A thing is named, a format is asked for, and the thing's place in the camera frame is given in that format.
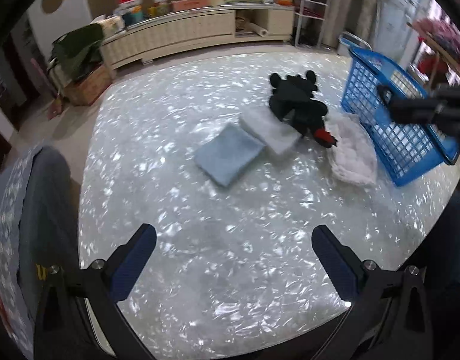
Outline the white folded cloth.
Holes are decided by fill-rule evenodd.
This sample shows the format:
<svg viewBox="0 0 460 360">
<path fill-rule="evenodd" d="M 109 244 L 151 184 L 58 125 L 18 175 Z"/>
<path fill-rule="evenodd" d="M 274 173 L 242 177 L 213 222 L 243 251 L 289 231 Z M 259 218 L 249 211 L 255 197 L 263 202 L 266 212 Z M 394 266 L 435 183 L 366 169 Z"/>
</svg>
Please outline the white folded cloth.
<svg viewBox="0 0 460 360">
<path fill-rule="evenodd" d="M 263 142 L 276 157 L 289 153 L 301 138 L 295 128 L 278 120 L 268 107 L 242 111 L 239 123 L 243 130 Z"/>
</svg>

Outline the white blue plastic bin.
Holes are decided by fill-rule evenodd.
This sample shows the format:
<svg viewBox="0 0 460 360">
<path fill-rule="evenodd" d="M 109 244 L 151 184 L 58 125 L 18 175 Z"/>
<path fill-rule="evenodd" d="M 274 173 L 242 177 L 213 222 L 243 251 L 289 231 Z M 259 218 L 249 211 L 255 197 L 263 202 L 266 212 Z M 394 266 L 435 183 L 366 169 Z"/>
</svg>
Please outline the white blue plastic bin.
<svg viewBox="0 0 460 360">
<path fill-rule="evenodd" d="M 352 47 L 358 47 L 358 48 L 363 48 L 363 49 L 371 49 L 371 46 L 361 39 L 360 37 L 357 37 L 353 33 L 349 32 L 342 32 L 341 35 L 338 38 L 338 47 L 336 48 L 336 53 L 340 56 L 344 57 L 349 57 L 350 56 L 350 48 Z"/>
</svg>

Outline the cardboard box on floor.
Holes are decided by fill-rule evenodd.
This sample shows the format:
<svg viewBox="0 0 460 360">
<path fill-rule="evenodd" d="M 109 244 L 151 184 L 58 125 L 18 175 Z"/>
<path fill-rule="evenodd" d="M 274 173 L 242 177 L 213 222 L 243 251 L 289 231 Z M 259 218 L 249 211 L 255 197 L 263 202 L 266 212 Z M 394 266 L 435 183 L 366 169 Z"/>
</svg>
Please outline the cardboard box on floor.
<svg viewBox="0 0 460 360">
<path fill-rule="evenodd" d="M 108 69 L 101 65 L 79 83 L 69 83 L 64 89 L 64 96 L 74 106 L 90 107 L 111 84 Z"/>
</svg>

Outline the white paper roll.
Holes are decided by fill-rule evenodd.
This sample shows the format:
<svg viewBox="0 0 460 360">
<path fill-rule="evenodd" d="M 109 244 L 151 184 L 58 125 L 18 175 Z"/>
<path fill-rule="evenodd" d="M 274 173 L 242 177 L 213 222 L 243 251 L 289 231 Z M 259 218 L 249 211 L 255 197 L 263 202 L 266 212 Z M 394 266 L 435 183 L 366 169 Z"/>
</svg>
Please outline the white paper roll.
<svg viewBox="0 0 460 360">
<path fill-rule="evenodd" d="M 256 33 L 260 37 L 264 38 L 268 36 L 268 30 L 266 28 L 263 28 L 255 23 L 248 23 L 247 25 L 248 29 L 252 31 L 253 33 Z"/>
</svg>

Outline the black plush toy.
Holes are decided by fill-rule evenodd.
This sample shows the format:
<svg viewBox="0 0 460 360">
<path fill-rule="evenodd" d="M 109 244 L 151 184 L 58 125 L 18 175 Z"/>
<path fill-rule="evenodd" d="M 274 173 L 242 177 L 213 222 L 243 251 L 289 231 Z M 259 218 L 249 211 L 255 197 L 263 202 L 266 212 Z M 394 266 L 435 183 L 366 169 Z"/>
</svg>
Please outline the black plush toy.
<svg viewBox="0 0 460 360">
<path fill-rule="evenodd" d="M 301 136 L 310 135 L 326 149 L 337 145 L 336 138 L 325 127 L 327 105 L 314 99 L 314 92 L 319 90 L 314 71 L 306 71 L 305 76 L 287 75 L 285 78 L 274 72 L 269 81 L 272 94 L 268 105 L 279 121 L 288 123 Z"/>
</svg>

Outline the light blue cloth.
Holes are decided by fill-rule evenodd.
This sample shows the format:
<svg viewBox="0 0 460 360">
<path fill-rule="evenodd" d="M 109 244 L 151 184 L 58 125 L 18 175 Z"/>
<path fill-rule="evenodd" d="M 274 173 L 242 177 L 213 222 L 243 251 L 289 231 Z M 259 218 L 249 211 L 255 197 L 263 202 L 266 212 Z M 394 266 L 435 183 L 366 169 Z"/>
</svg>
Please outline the light blue cloth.
<svg viewBox="0 0 460 360">
<path fill-rule="evenodd" d="M 228 124 L 195 152 L 194 160 L 216 184 L 228 187 L 264 149 L 256 137 Z"/>
</svg>

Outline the white fluffy cloth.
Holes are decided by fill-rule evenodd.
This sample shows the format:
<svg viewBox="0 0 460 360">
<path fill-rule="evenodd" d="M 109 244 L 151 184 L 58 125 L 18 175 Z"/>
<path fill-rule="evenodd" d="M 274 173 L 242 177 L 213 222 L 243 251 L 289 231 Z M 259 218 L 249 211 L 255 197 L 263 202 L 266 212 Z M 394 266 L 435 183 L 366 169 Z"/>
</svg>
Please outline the white fluffy cloth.
<svg viewBox="0 0 460 360">
<path fill-rule="evenodd" d="M 336 179 L 361 187 L 376 186 L 378 160 L 375 147 L 358 116 L 330 114 L 325 127 L 336 138 L 336 145 L 327 151 Z"/>
</svg>

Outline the white metal shelf rack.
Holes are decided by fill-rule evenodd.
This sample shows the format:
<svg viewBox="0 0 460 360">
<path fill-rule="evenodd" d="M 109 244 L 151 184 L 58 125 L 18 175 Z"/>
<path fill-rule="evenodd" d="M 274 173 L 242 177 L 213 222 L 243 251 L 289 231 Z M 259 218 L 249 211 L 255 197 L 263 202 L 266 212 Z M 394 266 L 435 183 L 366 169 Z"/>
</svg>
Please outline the white metal shelf rack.
<svg viewBox="0 0 460 360">
<path fill-rule="evenodd" d="M 293 0 L 295 47 L 320 47 L 332 0 Z"/>
</svg>

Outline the cream TV cabinet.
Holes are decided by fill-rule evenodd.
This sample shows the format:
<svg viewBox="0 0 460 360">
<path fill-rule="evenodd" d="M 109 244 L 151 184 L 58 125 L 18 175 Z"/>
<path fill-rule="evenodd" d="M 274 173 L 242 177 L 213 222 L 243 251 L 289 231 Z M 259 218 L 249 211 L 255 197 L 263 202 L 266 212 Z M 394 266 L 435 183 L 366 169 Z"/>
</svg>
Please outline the cream TV cabinet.
<svg viewBox="0 0 460 360">
<path fill-rule="evenodd" d="M 293 19 L 293 8 L 277 4 L 230 3 L 182 10 L 133 24 L 105 39 L 100 51 L 106 66 L 115 70 L 135 61 L 149 63 L 195 49 L 252 41 L 289 41 Z M 260 37 L 250 31 L 250 22 L 267 29 L 268 36 Z"/>
</svg>

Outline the blue plastic laundry basket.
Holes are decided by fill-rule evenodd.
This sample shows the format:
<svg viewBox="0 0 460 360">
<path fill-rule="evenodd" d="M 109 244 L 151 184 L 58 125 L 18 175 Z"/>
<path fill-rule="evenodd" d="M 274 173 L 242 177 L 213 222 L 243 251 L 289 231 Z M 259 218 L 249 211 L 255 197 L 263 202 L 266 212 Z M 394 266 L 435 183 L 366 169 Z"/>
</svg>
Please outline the blue plastic laundry basket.
<svg viewBox="0 0 460 360">
<path fill-rule="evenodd" d="M 439 166 L 456 164 L 457 141 L 435 125 L 412 123 L 404 106 L 427 93 L 392 59 L 369 49 L 352 47 L 352 65 L 341 107 L 356 114 L 396 186 L 404 186 Z"/>
</svg>

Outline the pink rectangular box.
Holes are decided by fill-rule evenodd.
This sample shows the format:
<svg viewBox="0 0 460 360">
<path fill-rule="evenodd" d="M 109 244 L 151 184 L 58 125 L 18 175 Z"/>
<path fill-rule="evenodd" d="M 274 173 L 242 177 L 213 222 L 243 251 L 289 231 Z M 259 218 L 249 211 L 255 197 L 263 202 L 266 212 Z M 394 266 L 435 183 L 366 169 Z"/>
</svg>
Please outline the pink rectangular box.
<svg viewBox="0 0 460 360">
<path fill-rule="evenodd" d="M 172 10 L 174 12 L 183 10 L 194 10 L 207 7 L 209 0 L 174 0 L 171 2 Z"/>
</svg>

